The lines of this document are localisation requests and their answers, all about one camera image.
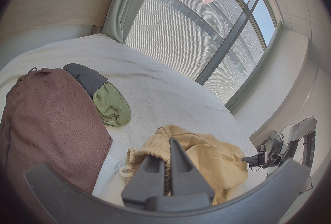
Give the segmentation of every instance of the ceiling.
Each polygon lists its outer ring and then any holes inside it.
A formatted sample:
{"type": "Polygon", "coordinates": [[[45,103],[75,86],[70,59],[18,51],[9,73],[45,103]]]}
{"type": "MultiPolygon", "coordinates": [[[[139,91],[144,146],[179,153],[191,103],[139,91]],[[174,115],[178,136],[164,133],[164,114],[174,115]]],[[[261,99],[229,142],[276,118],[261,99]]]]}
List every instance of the ceiling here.
{"type": "Polygon", "coordinates": [[[331,19],[322,0],[275,0],[286,29],[309,38],[309,58],[331,77],[331,19]]]}

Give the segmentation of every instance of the brown fabric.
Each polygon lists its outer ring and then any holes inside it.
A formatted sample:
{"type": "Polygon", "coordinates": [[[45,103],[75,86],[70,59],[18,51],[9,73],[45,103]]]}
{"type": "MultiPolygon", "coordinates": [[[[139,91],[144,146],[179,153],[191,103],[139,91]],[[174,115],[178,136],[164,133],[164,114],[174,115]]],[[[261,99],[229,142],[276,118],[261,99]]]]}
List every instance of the brown fabric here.
{"type": "Polygon", "coordinates": [[[93,101],[63,69],[29,72],[6,96],[0,123],[0,162],[17,193],[43,223],[54,223],[23,173],[45,161],[92,194],[109,152],[109,136],[93,101]]]}
{"type": "Polygon", "coordinates": [[[196,134],[175,125],[166,125],[160,127],[140,149],[129,149],[127,153],[127,164],[133,174],[146,155],[155,156],[166,163],[165,195],[170,191],[171,137],[179,141],[194,165],[215,190],[213,205],[227,201],[233,188],[247,179],[247,163],[241,160],[245,155],[238,146],[220,142],[210,134],[196,134]]]}

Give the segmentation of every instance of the window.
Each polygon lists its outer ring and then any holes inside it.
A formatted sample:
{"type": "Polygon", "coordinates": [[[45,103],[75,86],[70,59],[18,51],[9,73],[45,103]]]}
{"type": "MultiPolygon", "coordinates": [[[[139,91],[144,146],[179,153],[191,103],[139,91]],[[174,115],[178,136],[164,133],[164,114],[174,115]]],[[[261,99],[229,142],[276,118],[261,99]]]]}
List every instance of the window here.
{"type": "MultiPolygon", "coordinates": [[[[239,0],[145,0],[126,44],[196,80],[206,71],[217,50],[224,47],[229,33],[237,30],[236,22],[241,23],[238,19],[243,6],[239,3],[239,0]]],[[[254,17],[258,24],[266,25],[262,35],[270,40],[272,20],[270,23],[263,19],[268,12],[263,0],[257,6],[254,17]]],[[[255,19],[246,22],[216,70],[201,83],[223,103],[245,82],[264,53],[255,19]]]]}

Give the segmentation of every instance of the drawstring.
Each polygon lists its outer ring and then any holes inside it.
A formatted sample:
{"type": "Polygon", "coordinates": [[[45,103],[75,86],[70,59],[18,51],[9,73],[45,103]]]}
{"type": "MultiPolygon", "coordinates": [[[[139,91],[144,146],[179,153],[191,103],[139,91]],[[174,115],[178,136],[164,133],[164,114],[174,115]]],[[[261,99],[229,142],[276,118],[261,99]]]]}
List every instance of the drawstring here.
{"type": "Polygon", "coordinates": [[[31,71],[36,71],[37,70],[37,68],[36,67],[34,67],[34,68],[32,68],[31,70],[29,70],[29,72],[28,73],[30,73],[31,71]]]}
{"type": "Polygon", "coordinates": [[[125,172],[123,172],[123,170],[131,170],[131,166],[130,165],[122,166],[119,169],[119,175],[122,176],[122,177],[131,177],[132,176],[132,174],[133,174],[132,172],[125,173],[125,172]]]}

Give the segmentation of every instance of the bed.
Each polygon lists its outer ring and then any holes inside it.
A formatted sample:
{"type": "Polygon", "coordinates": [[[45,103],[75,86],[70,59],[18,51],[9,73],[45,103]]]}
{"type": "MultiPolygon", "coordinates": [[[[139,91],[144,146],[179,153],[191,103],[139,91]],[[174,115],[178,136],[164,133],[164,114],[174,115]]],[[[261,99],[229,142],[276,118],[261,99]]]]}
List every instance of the bed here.
{"type": "MultiPolygon", "coordinates": [[[[123,127],[106,127],[113,144],[109,154],[126,164],[129,147],[139,148],[158,127],[175,124],[196,133],[209,133],[239,146],[246,156],[256,154],[242,128],[215,94],[181,73],[145,54],[96,34],[47,44],[13,59],[0,71],[0,113],[5,96],[19,76],[33,67],[54,69],[68,63],[83,64],[108,78],[131,108],[131,122],[123,127]]],[[[235,188],[241,195],[265,180],[266,172],[252,172],[235,188]]],[[[102,199],[122,205],[121,190],[126,179],[118,173],[104,189],[102,199]]]]}

